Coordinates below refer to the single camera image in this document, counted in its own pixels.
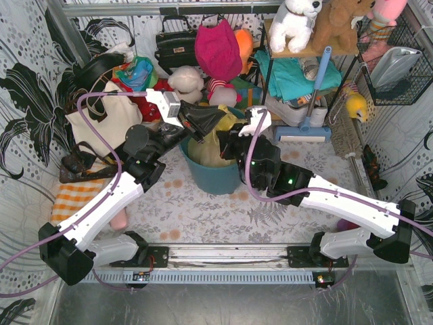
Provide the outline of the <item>yellow trash bag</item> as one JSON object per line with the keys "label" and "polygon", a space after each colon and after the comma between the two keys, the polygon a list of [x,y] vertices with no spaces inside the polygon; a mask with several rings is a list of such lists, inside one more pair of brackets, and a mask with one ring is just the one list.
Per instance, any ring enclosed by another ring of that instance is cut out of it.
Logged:
{"label": "yellow trash bag", "polygon": [[246,122],[243,113],[241,113],[240,117],[237,117],[226,105],[219,105],[219,110],[225,112],[226,115],[218,122],[216,127],[204,137],[204,142],[199,144],[196,140],[190,139],[187,145],[188,157],[195,163],[204,167],[220,168],[235,163],[234,159],[225,160],[221,158],[220,141],[217,136],[217,131],[229,131],[234,124]]}

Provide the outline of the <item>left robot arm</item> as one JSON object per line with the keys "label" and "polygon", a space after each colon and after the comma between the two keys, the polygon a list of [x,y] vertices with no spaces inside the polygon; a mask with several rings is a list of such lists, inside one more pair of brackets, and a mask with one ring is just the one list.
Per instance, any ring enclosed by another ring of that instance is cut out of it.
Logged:
{"label": "left robot arm", "polygon": [[94,267],[107,264],[151,266],[154,258],[148,243],[134,231],[112,240],[96,241],[106,224],[134,199],[146,193],[159,179],[166,165],[160,157],[186,137],[202,142],[226,115],[222,106],[195,106],[181,102],[180,126],[153,131],[144,125],[128,129],[122,147],[127,161],[120,174],[85,207],[54,226],[39,230],[41,259],[68,285],[83,280]]}

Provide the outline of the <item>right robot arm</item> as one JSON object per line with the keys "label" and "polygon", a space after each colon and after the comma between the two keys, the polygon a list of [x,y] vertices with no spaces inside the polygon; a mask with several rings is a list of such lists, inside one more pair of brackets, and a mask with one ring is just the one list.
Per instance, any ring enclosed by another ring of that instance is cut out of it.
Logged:
{"label": "right robot arm", "polygon": [[253,144],[244,135],[245,123],[217,131],[221,158],[235,160],[242,181],[265,192],[279,204],[308,207],[335,215],[356,225],[339,232],[317,232],[308,250],[316,265],[331,265],[347,255],[369,254],[387,262],[409,260],[415,204],[383,202],[345,190],[312,171],[284,162],[280,149],[264,135]]}

